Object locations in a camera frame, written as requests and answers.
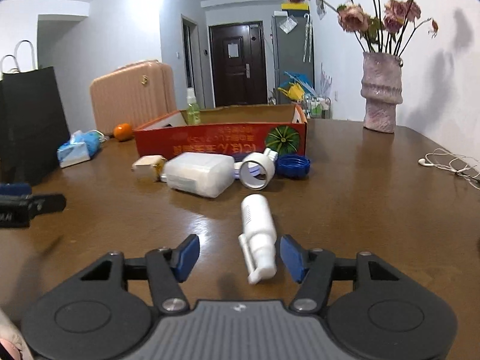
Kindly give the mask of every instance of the brown table surface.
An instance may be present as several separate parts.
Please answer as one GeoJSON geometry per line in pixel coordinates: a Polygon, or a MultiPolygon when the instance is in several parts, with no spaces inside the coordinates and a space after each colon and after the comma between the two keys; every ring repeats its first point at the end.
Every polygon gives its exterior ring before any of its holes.
{"type": "MultiPolygon", "coordinates": [[[[445,299],[458,317],[450,360],[480,356],[480,191],[461,178],[417,164],[437,144],[405,127],[395,135],[361,123],[309,124],[306,181],[274,179],[268,198],[279,235],[340,257],[372,251],[445,299]]],[[[197,299],[283,299],[298,286],[279,264],[276,277],[247,283],[237,237],[240,204],[252,191],[239,182],[217,199],[139,183],[131,173],[134,142],[105,144],[93,161],[58,170],[34,192],[62,192],[63,214],[35,218],[29,230],[0,231],[0,305],[17,320],[40,294],[108,251],[141,257],[177,246],[188,234],[201,255],[182,285],[197,299]]],[[[334,284],[332,299],[349,291],[334,284]]],[[[130,289],[149,301],[146,283],[130,289]]]]}

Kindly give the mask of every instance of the red cardboard box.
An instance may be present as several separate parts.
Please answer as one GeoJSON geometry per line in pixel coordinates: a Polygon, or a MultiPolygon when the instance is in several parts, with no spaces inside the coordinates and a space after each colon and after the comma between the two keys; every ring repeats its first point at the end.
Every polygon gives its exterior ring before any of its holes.
{"type": "Polygon", "coordinates": [[[138,154],[167,159],[183,152],[232,155],[263,152],[305,154],[307,119],[296,104],[234,105],[200,111],[202,123],[188,126],[187,112],[176,111],[134,131],[138,154]]]}

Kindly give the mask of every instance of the bag handle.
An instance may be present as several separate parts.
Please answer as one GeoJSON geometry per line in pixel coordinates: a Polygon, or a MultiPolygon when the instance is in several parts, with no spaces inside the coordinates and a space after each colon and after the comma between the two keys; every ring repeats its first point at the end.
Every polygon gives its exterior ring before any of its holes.
{"type": "Polygon", "coordinates": [[[20,48],[20,45],[23,43],[23,42],[27,42],[29,45],[30,45],[30,48],[32,49],[32,66],[33,66],[33,70],[37,70],[37,65],[35,64],[35,49],[33,47],[33,43],[30,42],[29,40],[27,39],[24,39],[24,40],[21,40],[20,42],[17,43],[17,45],[15,46],[15,51],[13,52],[13,55],[15,56],[15,59],[17,59],[17,53],[18,53],[18,49],[20,48]]]}
{"type": "Polygon", "coordinates": [[[18,66],[18,61],[17,61],[17,58],[15,58],[15,55],[7,54],[4,57],[2,57],[2,59],[0,59],[0,77],[3,76],[3,61],[8,56],[11,56],[13,58],[13,60],[15,61],[16,70],[18,70],[18,73],[20,73],[20,67],[18,66]]]}

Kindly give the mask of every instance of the watermelon picture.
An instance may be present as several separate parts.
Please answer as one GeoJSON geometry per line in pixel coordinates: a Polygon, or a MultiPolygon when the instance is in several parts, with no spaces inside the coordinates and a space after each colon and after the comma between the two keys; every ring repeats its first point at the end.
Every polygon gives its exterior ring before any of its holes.
{"type": "Polygon", "coordinates": [[[300,147],[300,134],[290,126],[277,126],[268,133],[265,145],[279,156],[296,153],[300,147]]]}

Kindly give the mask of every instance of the blue bottle cap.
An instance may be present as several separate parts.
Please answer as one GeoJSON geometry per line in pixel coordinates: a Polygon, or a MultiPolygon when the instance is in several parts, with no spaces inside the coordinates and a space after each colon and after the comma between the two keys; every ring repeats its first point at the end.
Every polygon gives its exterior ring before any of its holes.
{"type": "Polygon", "coordinates": [[[288,154],[277,160],[277,174],[289,179],[304,179],[310,171],[310,160],[297,154],[288,154]]]}

